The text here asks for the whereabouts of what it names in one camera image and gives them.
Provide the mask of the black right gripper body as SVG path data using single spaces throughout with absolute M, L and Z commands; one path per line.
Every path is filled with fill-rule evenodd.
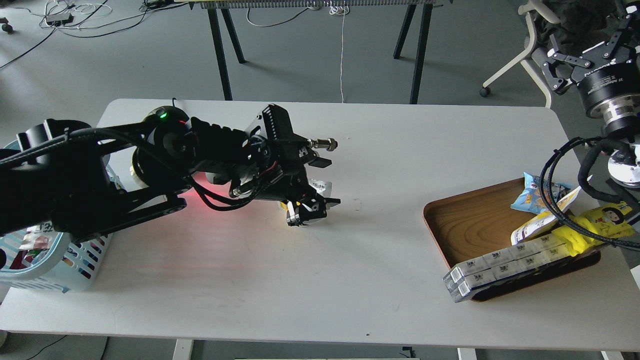
M 307 207 L 324 202 L 310 185 L 306 166 L 330 166 L 331 160 L 320 157 L 317 150 L 336 150 L 336 139 L 308 139 L 294 133 L 290 114 L 276 104 L 266 105 L 245 133 L 250 167 L 231 180 L 231 198 L 253 196 Z

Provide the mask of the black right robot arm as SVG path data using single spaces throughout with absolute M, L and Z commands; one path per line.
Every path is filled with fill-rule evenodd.
M 339 16 L 342 17 L 341 23 L 341 53 L 340 53 L 340 96 L 342 103 L 345 102 L 345 94 L 343 91 L 343 62 L 345 48 L 345 16 L 348 15 L 348 8 L 356 6 L 356 0 L 336 0 L 336 1 L 320 1 L 309 0 L 302 1 L 305 6 L 302 11 L 292 18 L 278 23 L 263 25 L 253 23 L 250 20 L 250 10 L 268 8 L 276 6 L 280 3 L 275 0 L 247 0 L 238 2 L 236 5 L 229 5 L 229 9 L 247 9 L 247 22 L 258 28 L 277 27 L 290 22 L 297 18 L 307 10 L 319 10 L 320 7 L 331 7 L 332 9 L 342 9 Z M 426 43 L 430 31 L 430 21 L 436 0 L 408 0 L 408 5 L 397 43 L 393 51 L 393 59 L 399 59 L 402 49 L 409 32 L 410 25 L 418 4 L 422 4 L 422 13 L 420 20 L 420 29 L 418 34 L 417 53 L 414 64 L 414 72 L 411 80 L 409 104 L 418 104 L 419 88 L 422 81 L 423 66 L 425 63 Z M 626 201 L 627 205 L 633 206 L 633 211 L 626 218 L 628 223 L 633 223 L 634 229 L 639 226 L 639 199 L 637 199 L 629 191 L 639 191 L 638 183 L 635 180 L 623 181 L 623 176 L 617 177 L 613 172 L 616 166 L 622 167 L 622 170 L 632 171 L 639 169 L 639 150 L 638 144 L 628 143 L 639 136 L 639 120 L 637 111 L 639 109 L 639 75 L 635 68 L 635 61 L 638 54 L 626 43 L 630 41 L 628 36 L 639 32 L 639 10 L 635 8 L 635 2 L 631 5 L 624 5 L 622 0 L 613 0 L 619 14 L 618 28 L 610 39 L 588 48 L 576 57 L 572 55 L 562 54 L 558 51 L 554 34 L 550 35 L 550 41 L 553 48 L 547 49 L 542 45 L 538 45 L 537 25 L 535 20 L 541 20 L 542 23 L 558 25 L 562 22 L 541 0 L 527 0 L 526 3 L 518 7 L 518 14 L 524 16 L 526 28 L 528 29 L 528 44 L 525 49 L 517 55 L 511 62 L 503 66 L 499 71 L 492 75 L 488 80 L 483 82 L 480 89 L 480 95 L 487 97 L 490 94 L 489 85 L 500 78 L 514 64 L 520 63 L 523 68 L 528 71 L 530 77 L 535 80 L 537 86 L 546 96 L 546 106 L 550 106 L 551 91 L 558 95 L 564 94 L 572 85 L 576 85 L 585 109 L 585 114 L 589 118 L 605 119 L 606 125 L 603 128 L 604 135 L 601 137 L 575 137 L 565 143 L 562 148 L 554 150 L 554 155 L 542 167 L 541 177 L 544 182 L 550 182 L 553 179 L 554 169 L 557 163 L 569 150 L 573 150 L 578 145 L 589 146 L 589 152 L 580 165 L 578 172 L 578 182 L 583 186 L 585 192 L 594 199 L 600 201 L 619 203 Z M 532 61 L 536 59 L 535 54 L 542 54 L 541 68 L 542 79 L 533 70 Z M 570 76 L 558 76 L 556 68 L 558 64 L 566 64 L 572 68 Z M 615 191 L 615 194 L 604 193 L 596 190 L 588 184 L 587 175 L 595 164 L 595 160 L 599 155 L 606 154 L 609 157 L 610 178 L 606 180 L 608 186 Z M 576 219 L 569 219 L 568 215 L 561 214 L 560 205 L 555 200 L 547 200 L 542 197 L 542 202 L 550 206 L 551 214 L 559 216 L 560 223 L 567 225 L 571 230 L 575 230 L 579 235 L 587 237 L 588 240 L 594 239 L 604 242 L 605 244 L 618 248 L 639 251 L 639 243 L 615 239 L 611 235 L 596 235 L 595 230 L 587 230 L 586 225 L 579 225 Z

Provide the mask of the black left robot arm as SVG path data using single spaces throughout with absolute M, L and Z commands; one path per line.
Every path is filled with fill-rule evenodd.
M 317 149 L 337 142 L 294 133 L 275 104 L 245 130 L 165 105 L 138 123 L 103 128 L 48 119 L 17 139 L 18 150 L 1 150 L 2 235 L 50 222 L 83 243 L 184 209 L 190 189 L 218 212 L 256 199 L 283 203 L 289 226 L 324 219 L 341 203 L 306 172 L 330 166 Z

